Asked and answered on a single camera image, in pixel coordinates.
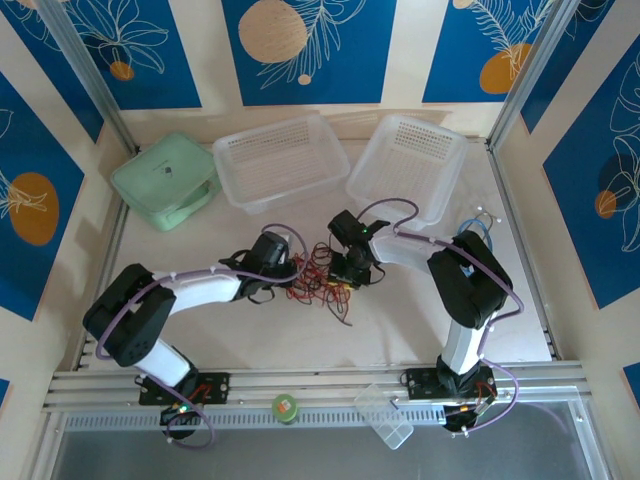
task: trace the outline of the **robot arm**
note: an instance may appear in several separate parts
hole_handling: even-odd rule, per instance
[[[389,223],[378,220],[366,226],[347,210],[337,215],[329,230],[347,252],[333,252],[330,277],[359,288],[371,283],[370,268],[383,263],[432,275],[452,323],[434,378],[426,383],[433,383],[437,377],[439,388],[434,389],[434,396],[476,395],[477,381],[491,375],[480,366],[480,341],[487,321],[504,306],[507,294],[482,271],[469,271],[467,259],[442,245],[415,242],[394,233],[375,235],[386,225]],[[451,243],[512,287],[509,276],[477,234],[467,230],[453,237]]]
[[[160,339],[167,319],[207,303],[232,302],[245,297],[253,300],[259,290],[271,290],[277,279],[288,278],[296,272],[296,265],[288,260],[288,252],[286,238],[265,232],[251,250],[236,252],[231,258],[221,260],[222,266],[209,270],[164,276],[140,264],[129,265],[87,312],[83,325],[100,339],[121,315],[104,341],[108,354],[121,367],[137,367],[165,385],[189,394],[196,385],[186,380],[197,377],[198,372],[186,357]],[[262,276],[262,279],[248,274]],[[159,278],[169,280],[156,285]],[[289,285],[290,282],[278,284]],[[127,308],[130,300],[144,289],[149,291]]]

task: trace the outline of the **small clear plastic box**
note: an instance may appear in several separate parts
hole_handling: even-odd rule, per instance
[[[396,450],[413,433],[413,425],[375,385],[369,385],[354,400],[356,410],[391,450]]]
[[[361,209],[383,198],[412,200],[420,213],[403,227],[422,230],[442,219],[468,148],[467,139],[451,130],[411,117],[388,115],[353,169],[347,193]],[[413,209],[390,202],[372,208],[370,213],[397,222]]]
[[[321,115],[221,138],[213,157],[229,203],[250,215],[328,193],[351,171]]]

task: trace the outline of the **white table surface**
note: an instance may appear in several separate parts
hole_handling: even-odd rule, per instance
[[[365,142],[343,143],[352,164]],[[494,253],[523,299],[524,314],[496,326],[487,358],[498,362],[545,361],[550,354],[524,270],[498,193],[485,147],[473,142],[445,217],[439,227],[448,235],[475,216],[482,205],[502,218],[491,230]],[[159,233],[130,212],[115,264],[115,275],[131,263],[153,271],[208,267],[237,250],[251,248],[260,228],[279,222],[296,228],[310,248],[328,238],[327,224],[348,208],[358,209],[344,185],[334,192],[298,204],[249,216],[232,207],[223,193],[184,223]],[[385,267],[379,284],[353,293],[349,321],[342,325],[319,305],[276,298],[264,305],[243,300],[210,304],[169,318],[162,338],[199,368],[306,368],[433,363],[441,353],[450,325],[431,276],[407,268]],[[507,301],[505,309],[514,303]],[[89,368],[116,368],[90,359]]]

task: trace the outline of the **plastic storage basket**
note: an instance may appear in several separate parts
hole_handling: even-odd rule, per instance
[[[333,190],[350,165],[320,115],[219,139],[213,145],[229,203],[254,215]]]
[[[170,230],[219,191],[211,153],[180,133],[167,135],[118,168],[111,183],[158,230]]]
[[[420,213],[404,227],[422,230],[442,219],[467,154],[467,139],[451,130],[401,115],[380,122],[362,153],[347,193],[365,208],[376,200],[412,200]],[[399,202],[370,210],[378,218],[397,222],[413,212]]]

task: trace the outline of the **green container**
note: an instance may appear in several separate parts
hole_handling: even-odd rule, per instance
[[[283,393],[273,399],[271,412],[280,423],[291,425],[298,416],[298,402],[288,393]]]
[[[118,168],[111,183],[127,205],[163,232],[221,189],[213,155],[181,133],[167,135]]]

